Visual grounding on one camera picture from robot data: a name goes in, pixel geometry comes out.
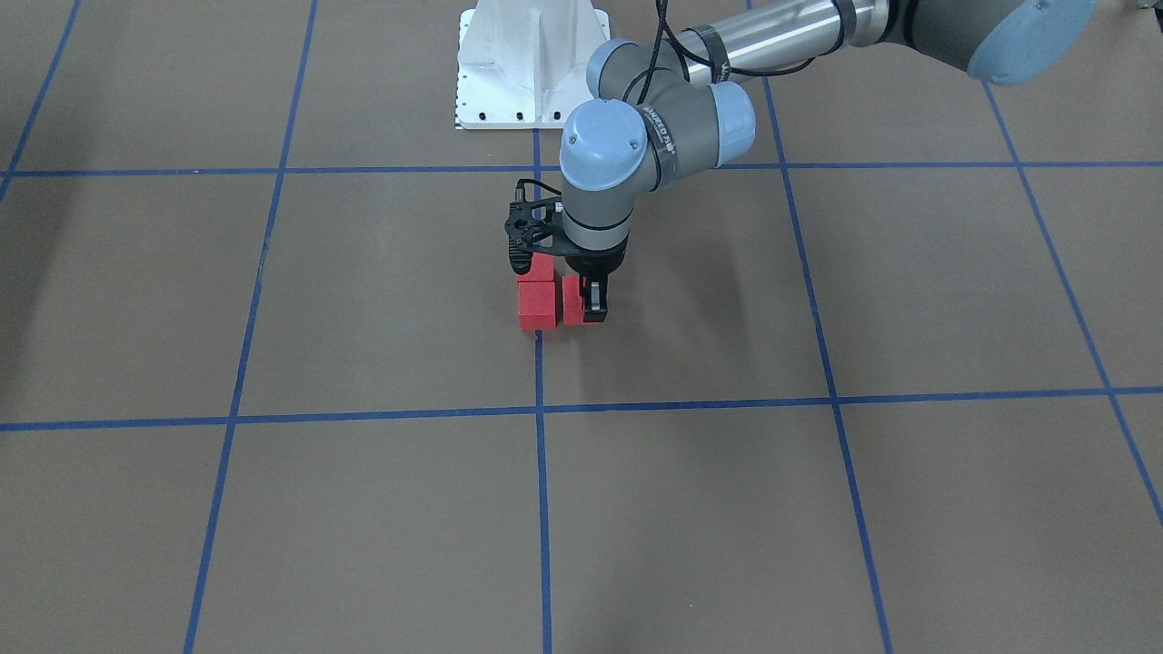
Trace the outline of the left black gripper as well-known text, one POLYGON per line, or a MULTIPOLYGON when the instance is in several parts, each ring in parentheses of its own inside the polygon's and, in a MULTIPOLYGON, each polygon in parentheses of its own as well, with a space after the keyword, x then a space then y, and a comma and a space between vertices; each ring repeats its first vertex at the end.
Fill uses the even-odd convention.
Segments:
POLYGON ((566 265, 579 280, 579 298, 582 298, 582 324, 602 324, 608 315, 608 277, 623 264, 628 239, 607 250, 585 250, 568 239, 556 239, 558 244, 569 246, 576 250, 572 255, 561 255, 566 265))

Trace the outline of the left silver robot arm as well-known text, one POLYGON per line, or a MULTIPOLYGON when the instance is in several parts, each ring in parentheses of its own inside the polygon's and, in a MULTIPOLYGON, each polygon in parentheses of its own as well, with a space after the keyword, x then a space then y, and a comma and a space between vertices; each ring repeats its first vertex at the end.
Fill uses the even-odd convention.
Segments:
POLYGON ((1093 1, 775 1, 652 45, 602 43, 586 67, 591 99, 563 128, 564 186, 547 212, 552 253, 575 278, 563 310, 608 314, 637 199, 739 158, 755 141, 745 83, 795 74, 844 48, 894 43, 976 80, 1019 85, 1050 67, 1094 14, 1093 1))

